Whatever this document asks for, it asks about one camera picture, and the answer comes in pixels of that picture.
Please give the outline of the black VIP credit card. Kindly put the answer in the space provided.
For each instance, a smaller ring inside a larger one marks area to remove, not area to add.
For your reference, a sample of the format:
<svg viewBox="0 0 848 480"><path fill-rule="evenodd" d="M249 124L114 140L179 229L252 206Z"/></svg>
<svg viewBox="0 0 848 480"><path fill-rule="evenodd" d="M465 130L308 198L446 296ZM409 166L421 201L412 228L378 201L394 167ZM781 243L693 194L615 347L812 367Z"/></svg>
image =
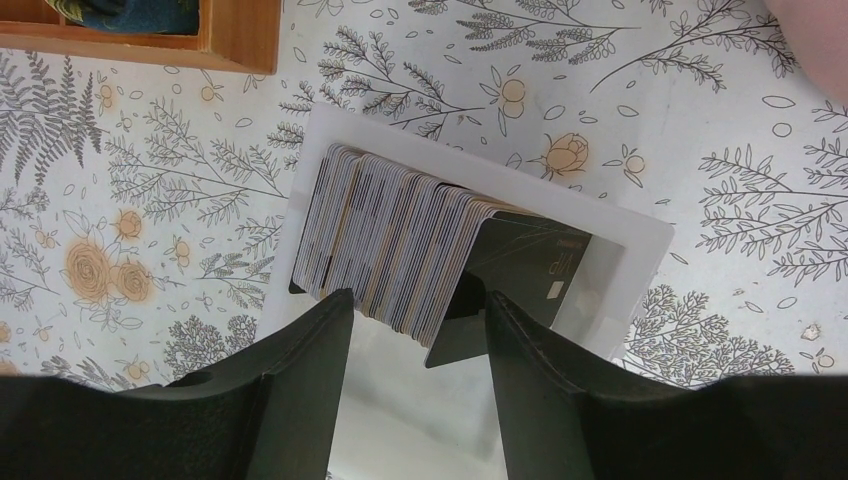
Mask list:
<svg viewBox="0 0 848 480"><path fill-rule="evenodd" d="M592 235L554 220L498 211L474 222L469 240L433 279L419 341L436 368L487 353L487 294L498 291L549 326L558 314Z"/></svg>

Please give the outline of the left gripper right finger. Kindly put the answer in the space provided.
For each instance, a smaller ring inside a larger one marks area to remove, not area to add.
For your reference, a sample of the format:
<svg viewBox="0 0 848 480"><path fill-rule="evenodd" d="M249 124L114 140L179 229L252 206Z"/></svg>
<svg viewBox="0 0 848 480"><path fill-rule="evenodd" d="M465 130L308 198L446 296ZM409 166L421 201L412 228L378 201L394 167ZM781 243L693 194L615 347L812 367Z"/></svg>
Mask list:
<svg viewBox="0 0 848 480"><path fill-rule="evenodd" d="M511 479L843 479L843 376L736 376L697 390L629 372L501 292L485 327Z"/></svg>

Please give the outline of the white translucent card box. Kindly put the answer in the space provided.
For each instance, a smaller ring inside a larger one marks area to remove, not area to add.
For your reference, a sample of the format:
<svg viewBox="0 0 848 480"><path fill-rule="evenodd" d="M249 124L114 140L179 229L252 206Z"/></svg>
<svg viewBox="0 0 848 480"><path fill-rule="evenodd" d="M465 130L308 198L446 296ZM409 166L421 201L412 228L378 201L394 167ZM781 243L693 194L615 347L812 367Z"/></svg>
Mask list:
<svg viewBox="0 0 848 480"><path fill-rule="evenodd" d="M334 143L374 153L591 234L553 322L603 359L618 357L674 236L671 225L328 104L312 109L275 252L257 337L313 305L289 292L323 154ZM435 368L409 337L356 314L329 457L345 479L502 479L488 361Z"/></svg>

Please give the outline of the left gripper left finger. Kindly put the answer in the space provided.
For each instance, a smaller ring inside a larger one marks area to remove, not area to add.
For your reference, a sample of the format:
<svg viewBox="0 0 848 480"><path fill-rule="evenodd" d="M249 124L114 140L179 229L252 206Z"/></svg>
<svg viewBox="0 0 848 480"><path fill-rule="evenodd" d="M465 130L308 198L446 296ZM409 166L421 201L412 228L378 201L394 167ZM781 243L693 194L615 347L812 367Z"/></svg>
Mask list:
<svg viewBox="0 0 848 480"><path fill-rule="evenodd" d="M350 290L165 385L1 380L5 479L322 479L354 323Z"/></svg>

